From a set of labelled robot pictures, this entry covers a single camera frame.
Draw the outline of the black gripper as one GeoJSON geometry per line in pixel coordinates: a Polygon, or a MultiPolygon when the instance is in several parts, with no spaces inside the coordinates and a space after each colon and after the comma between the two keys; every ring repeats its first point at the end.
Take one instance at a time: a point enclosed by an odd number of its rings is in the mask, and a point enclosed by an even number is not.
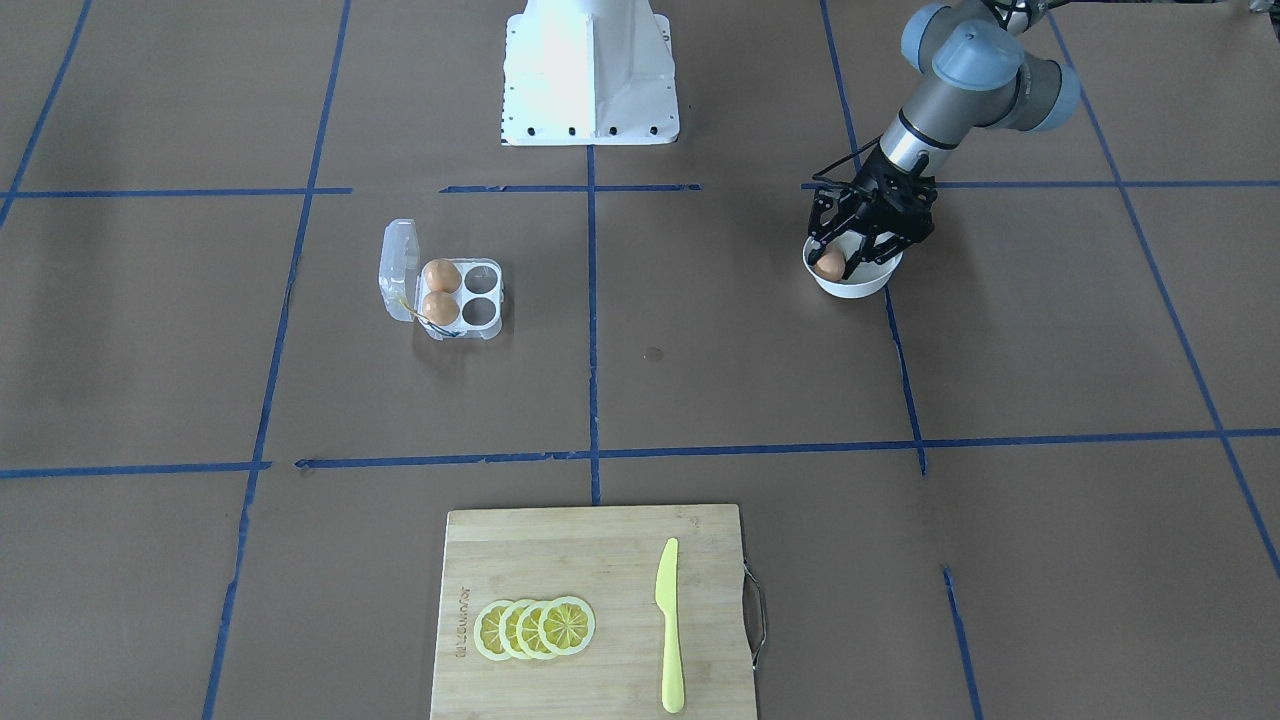
{"type": "MultiPolygon", "coordinates": [[[[845,273],[856,268],[856,282],[870,283],[890,277],[900,258],[913,246],[931,237],[934,223],[932,206],[937,199],[934,177],[928,170],[931,156],[924,151],[910,151],[902,169],[882,150],[873,149],[861,163],[861,169],[845,186],[845,196],[838,213],[817,214],[812,210],[808,238],[824,247],[844,232],[851,231],[864,237],[856,243],[856,254],[847,259],[845,273]]],[[[808,263],[823,255],[814,250],[808,263]]]]}

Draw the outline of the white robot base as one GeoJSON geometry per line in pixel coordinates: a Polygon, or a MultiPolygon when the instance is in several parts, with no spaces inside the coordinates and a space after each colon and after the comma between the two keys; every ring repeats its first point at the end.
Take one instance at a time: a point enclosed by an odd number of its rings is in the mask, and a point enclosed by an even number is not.
{"type": "Polygon", "coordinates": [[[671,24],[650,3],[529,1],[504,40],[503,145],[678,141],[671,24]]]}

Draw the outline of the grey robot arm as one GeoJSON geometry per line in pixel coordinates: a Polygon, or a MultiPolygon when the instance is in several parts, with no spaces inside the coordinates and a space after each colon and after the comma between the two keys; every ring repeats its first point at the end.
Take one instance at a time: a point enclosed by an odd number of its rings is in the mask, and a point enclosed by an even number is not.
{"type": "Polygon", "coordinates": [[[819,170],[804,261],[826,283],[877,268],[878,284],[934,222],[936,177],[975,128],[1051,131],[1075,111],[1082,86],[1062,63],[1027,53],[1021,35],[1051,1],[933,3],[905,24],[900,50],[920,79],[897,115],[855,150],[849,181],[819,170]]]}

